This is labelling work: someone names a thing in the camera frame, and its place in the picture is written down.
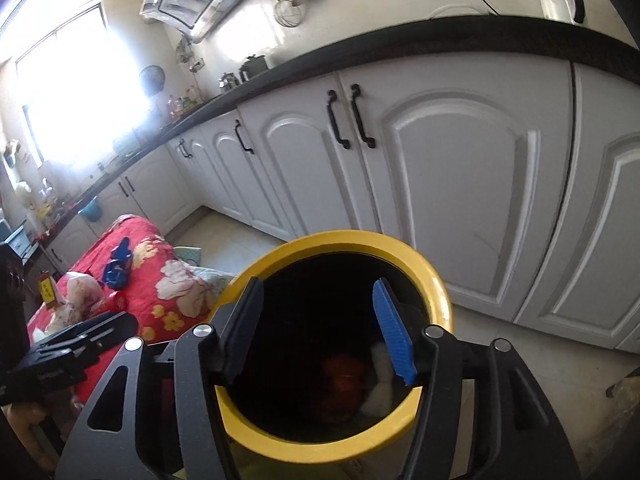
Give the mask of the person's left hand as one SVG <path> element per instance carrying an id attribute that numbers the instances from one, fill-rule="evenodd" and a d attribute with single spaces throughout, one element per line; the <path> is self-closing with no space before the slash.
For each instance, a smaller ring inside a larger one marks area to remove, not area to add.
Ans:
<path id="1" fill-rule="evenodd" d="M 56 461 L 43 449 L 32 431 L 33 426 L 38 426 L 48 416 L 46 409 L 37 402 L 17 402 L 5 406 L 3 411 L 30 457 L 44 471 L 55 471 Z"/>

